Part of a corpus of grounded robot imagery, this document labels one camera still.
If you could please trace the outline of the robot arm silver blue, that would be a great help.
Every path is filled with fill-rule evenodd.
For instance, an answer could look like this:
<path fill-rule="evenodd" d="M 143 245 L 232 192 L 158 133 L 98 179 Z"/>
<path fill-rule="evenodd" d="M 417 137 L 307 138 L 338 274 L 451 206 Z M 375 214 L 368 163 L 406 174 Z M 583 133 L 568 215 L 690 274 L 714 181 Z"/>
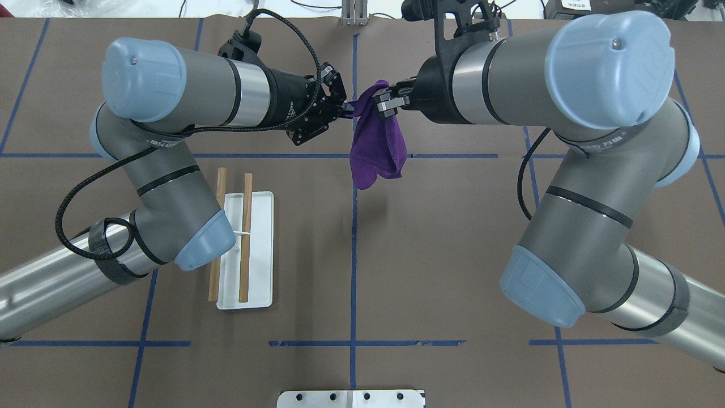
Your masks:
<path fill-rule="evenodd" d="M 433 20 L 436 53 L 376 96 L 382 117 L 543 126 L 569 148 L 500 280 L 514 304 L 572 327 L 586 312 L 723 372 L 723 294 L 626 243 L 653 189 L 697 160 L 700 139 L 668 96 L 674 49 L 649 11 L 581 16 L 499 38 L 486 1 L 404 1 Z"/>
<path fill-rule="evenodd" d="M 255 38 L 228 40 L 218 55 L 165 41 L 120 38 L 102 65 L 105 100 L 90 138 L 111 165 L 80 182 L 59 205 L 60 246 L 2 274 L 2 345 L 116 288 L 175 263 L 192 271 L 236 242 L 186 139 L 203 131 L 285 131 L 300 145 L 352 111 L 341 75 L 317 63 L 313 75 L 267 67 Z M 70 201 L 122 168 L 142 206 L 65 235 Z"/>

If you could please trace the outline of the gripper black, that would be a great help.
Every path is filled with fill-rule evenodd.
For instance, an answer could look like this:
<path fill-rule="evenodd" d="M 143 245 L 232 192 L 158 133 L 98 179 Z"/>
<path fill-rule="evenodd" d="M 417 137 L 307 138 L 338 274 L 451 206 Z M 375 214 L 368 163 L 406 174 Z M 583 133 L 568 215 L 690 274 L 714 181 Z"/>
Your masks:
<path fill-rule="evenodd" d="M 374 104 L 380 120 L 396 116 L 397 109 L 406 107 L 407 111 L 419 111 L 433 123 L 456 123 L 457 114 L 451 107 L 438 57 L 429 57 L 414 77 L 397 81 L 389 89 L 374 93 Z"/>
<path fill-rule="evenodd" d="M 347 93 L 340 73 L 329 63 L 323 63 L 321 80 L 329 95 L 319 98 L 317 107 L 323 117 L 307 116 L 286 125 L 309 106 L 315 91 L 315 75 L 296 75 L 270 69 L 267 73 L 270 85 L 270 104 L 266 114 L 266 126 L 272 130 L 287 131 L 287 136 L 300 146 L 328 131 L 333 117 L 352 117 L 354 108 L 347 103 Z"/>

